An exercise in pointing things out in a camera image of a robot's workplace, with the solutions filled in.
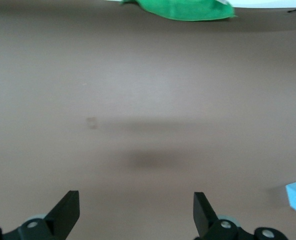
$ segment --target green cloth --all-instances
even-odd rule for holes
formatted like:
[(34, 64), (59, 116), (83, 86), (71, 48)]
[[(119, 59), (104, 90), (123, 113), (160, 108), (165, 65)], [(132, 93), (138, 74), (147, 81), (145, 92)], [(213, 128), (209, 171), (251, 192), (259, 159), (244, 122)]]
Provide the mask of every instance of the green cloth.
[(179, 21), (210, 21), (234, 17), (230, 3), (217, 0), (122, 0), (137, 2), (144, 10)]

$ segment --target white tag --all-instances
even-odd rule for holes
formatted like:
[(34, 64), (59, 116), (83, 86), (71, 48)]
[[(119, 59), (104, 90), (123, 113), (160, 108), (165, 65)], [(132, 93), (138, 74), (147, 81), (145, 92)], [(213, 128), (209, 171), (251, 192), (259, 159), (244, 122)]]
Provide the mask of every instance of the white tag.
[(228, 4), (228, 1), (227, 0), (216, 0), (217, 2), (220, 2), (220, 3), (222, 3), (222, 4), (225, 4), (225, 5), (227, 5)]

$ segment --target silver bolt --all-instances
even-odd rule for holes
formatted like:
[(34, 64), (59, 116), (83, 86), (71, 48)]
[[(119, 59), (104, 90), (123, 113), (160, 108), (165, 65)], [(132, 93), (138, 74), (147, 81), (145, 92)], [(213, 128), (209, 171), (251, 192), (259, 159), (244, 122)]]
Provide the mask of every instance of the silver bolt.
[(37, 221), (33, 221), (33, 222), (29, 223), (27, 225), (27, 227), (31, 229), (31, 228), (34, 228), (36, 225), (38, 225), (38, 222)]
[(231, 224), (229, 222), (227, 222), (227, 221), (222, 221), (221, 226), (223, 228), (225, 228), (225, 229), (227, 229), (227, 228), (230, 229), (231, 228)]
[(265, 230), (262, 230), (261, 233), (262, 233), (262, 235), (266, 236), (267, 238), (270, 238), (270, 239), (274, 238), (274, 234), (270, 230), (265, 229)]

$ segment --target beige tabletop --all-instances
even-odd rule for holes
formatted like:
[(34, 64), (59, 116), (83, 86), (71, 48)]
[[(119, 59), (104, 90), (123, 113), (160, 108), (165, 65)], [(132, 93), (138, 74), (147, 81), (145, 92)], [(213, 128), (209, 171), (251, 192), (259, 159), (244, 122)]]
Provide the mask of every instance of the beige tabletop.
[(0, 226), (80, 191), (69, 240), (192, 240), (194, 192), (296, 240), (296, 13), (0, 6)]

